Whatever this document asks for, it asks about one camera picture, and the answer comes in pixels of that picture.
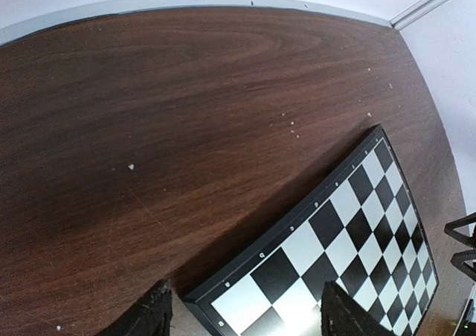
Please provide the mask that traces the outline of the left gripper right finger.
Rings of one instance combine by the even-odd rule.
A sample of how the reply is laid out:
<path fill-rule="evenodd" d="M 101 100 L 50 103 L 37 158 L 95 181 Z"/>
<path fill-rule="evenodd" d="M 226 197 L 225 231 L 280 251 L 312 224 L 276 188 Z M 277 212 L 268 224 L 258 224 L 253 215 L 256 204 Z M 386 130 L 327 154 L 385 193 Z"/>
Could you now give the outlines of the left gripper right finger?
<path fill-rule="evenodd" d="M 325 282 L 321 299 L 322 335 L 386 335 L 387 329 L 336 282 Z"/>

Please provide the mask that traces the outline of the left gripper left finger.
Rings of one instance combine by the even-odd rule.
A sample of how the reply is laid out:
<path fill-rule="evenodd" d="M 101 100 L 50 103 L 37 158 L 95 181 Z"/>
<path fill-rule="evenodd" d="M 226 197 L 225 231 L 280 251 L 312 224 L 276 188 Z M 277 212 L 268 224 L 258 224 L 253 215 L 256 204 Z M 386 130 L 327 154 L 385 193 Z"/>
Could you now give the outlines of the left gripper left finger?
<path fill-rule="evenodd" d="M 97 335 L 169 336 L 173 318 L 172 301 L 170 282 L 159 280 Z"/>

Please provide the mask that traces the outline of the black white chess board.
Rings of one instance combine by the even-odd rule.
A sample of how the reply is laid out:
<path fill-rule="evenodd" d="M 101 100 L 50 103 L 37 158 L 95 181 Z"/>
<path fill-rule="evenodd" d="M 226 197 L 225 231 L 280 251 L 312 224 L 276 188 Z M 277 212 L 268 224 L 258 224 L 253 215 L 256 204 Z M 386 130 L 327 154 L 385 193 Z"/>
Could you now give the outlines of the black white chess board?
<path fill-rule="evenodd" d="M 395 335 L 415 335 L 439 284 L 381 126 L 304 200 L 183 296 L 212 335 L 319 335 L 326 282 Z"/>

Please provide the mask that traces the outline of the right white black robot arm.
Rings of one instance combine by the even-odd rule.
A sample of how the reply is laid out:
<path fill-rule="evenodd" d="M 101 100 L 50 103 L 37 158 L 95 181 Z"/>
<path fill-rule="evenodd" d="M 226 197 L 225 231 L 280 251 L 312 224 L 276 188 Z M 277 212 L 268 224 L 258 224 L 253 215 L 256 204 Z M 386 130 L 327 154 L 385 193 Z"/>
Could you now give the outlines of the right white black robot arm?
<path fill-rule="evenodd" d="M 475 335 L 475 229 L 471 235 L 460 232 L 461 228 L 471 226 L 475 227 L 475 213 L 447 223 L 444 229 L 446 235 L 469 248 L 454 254 L 451 264 L 473 282 L 467 305 L 457 322 L 454 335 Z"/>

